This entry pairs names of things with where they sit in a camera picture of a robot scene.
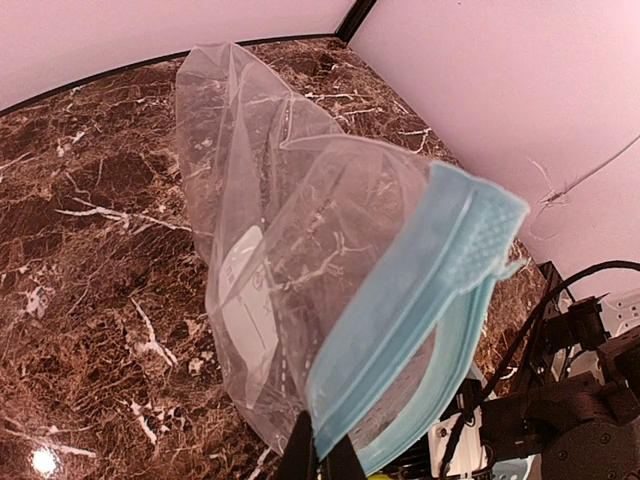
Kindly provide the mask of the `clear zip bag blue zipper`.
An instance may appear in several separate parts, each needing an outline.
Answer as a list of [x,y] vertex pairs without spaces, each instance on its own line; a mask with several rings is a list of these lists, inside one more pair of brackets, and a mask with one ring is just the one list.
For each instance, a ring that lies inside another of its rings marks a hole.
[[179,161],[227,394],[283,453],[366,473],[420,439],[439,471],[525,201],[450,164],[352,136],[233,43],[176,77]]

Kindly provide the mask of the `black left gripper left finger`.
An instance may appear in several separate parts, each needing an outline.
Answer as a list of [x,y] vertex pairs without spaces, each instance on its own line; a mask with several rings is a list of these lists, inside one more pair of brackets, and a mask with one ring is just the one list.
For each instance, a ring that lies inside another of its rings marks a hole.
[[281,459],[281,480],[316,479],[317,469],[311,418],[303,411],[297,417]]

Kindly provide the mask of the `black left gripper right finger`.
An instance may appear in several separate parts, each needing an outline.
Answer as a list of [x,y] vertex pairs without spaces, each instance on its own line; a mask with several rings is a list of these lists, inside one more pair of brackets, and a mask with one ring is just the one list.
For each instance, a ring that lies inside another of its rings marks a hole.
[[348,435],[345,435],[324,459],[324,478],[367,480]]

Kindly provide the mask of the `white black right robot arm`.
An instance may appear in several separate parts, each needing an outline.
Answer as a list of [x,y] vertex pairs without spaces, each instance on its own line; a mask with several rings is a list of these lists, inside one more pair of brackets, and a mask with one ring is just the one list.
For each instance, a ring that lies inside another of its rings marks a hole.
[[[501,461],[539,455],[544,479],[636,479],[639,476],[639,330],[611,337],[596,297],[548,318],[547,305],[574,283],[605,270],[638,270],[636,262],[605,261],[547,291],[529,314],[486,386],[467,392],[432,476],[457,479],[453,459],[462,434],[480,413],[476,445],[489,451],[470,476],[487,479]],[[550,380],[543,360],[573,346],[596,354],[603,377],[585,372]]]

